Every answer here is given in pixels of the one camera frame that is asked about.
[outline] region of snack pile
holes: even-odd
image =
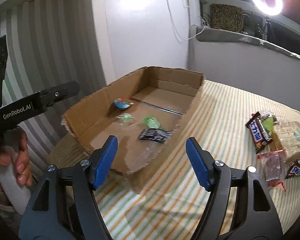
[[[246,123],[258,154],[267,145],[271,152],[257,155],[268,189],[284,179],[300,176],[300,123],[281,121],[271,111],[252,114]]]

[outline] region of white wall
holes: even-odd
[[[300,111],[300,60],[244,43],[195,40],[191,70]]]
[[[169,5],[180,36],[187,39],[187,1],[169,0]],[[188,41],[176,36],[166,0],[92,0],[92,6],[107,83],[143,66],[187,67]]]

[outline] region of cardboard box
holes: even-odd
[[[64,125],[89,153],[101,148],[109,135],[116,136],[119,146],[110,173],[139,192],[173,151],[199,104],[203,82],[201,73],[144,67],[72,106],[63,115]],[[117,98],[131,99],[134,105],[117,109],[113,104]],[[120,124],[116,116],[122,113],[131,114],[135,122]],[[146,116],[156,117],[165,130],[173,131],[169,141],[138,139],[147,128]]]

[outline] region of red and clear plastic wrapper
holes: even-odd
[[[263,175],[267,188],[271,189],[281,185],[285,192],[284,179],[287,173],[285,165],[285,150],[257,155],[257,159],[261,161],[259,172]]]

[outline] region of silver bolt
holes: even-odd
[[[257,171],[257,169],[253,166],[249,166],[248,171],[250,171],[251,173],[255,173]]]
[[[55,168],[56,168],[56,166],[55,165],[49,165],[48,166],[48,171],[54,171],[55,170]]]
[[[214,164],[215,164],[216,166],[218,166],[218,167],[222,167],[223,165],[225,165],[225,164],[223,163],[223,161],[215,161]]]
[[[84,159],[84,160],[80,161],[81,166],[87,166],[89,163],[90,162],[87,159]]]

